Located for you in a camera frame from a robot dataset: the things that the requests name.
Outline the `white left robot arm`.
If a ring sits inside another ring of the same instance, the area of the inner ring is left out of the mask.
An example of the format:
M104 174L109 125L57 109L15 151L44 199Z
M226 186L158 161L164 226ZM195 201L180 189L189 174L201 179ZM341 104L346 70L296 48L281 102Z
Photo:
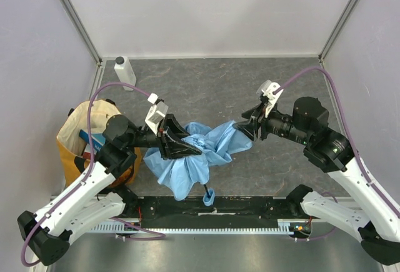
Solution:
M157 148L162 159L180 159L202 152L183 139L189 133L167 114L154 128L137 127L122 114L112 116L102 134L106 142L81 175L57 198L32 213L17 218L24 244L21 261L30 248L44 266L59 260L85 232L104 220L130 210L137 196L127 187L113 189L92 205L88 202L117 180L135 162L135 148Z

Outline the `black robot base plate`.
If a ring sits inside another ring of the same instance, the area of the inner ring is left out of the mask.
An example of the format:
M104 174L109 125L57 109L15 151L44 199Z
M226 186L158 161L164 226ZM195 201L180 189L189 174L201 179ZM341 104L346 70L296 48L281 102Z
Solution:
M295 202L271 196L218 196L210 206L206 206L200 196L188 197L183 201L176 201L171 196L143 196L131 206L131 216L142 219L207 214L233 214L267 219L309 218Z

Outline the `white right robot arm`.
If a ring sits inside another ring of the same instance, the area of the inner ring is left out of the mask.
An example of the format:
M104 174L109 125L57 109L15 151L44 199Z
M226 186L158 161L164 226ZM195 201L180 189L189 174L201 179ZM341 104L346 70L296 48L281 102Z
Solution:
M349 209L301 184L287 196L294 210L350 234L377 262L398 264L399 217L384 202L387 194L376 192L379 185L357 159L349 140L328 126L328 110L312 97L297 99L292 115L280 113L277 107L270 112L266 108L263 98L258 106L244 112L243 121L234 127L251 141L275 134L303 145L307 160L339 183L361 208Z

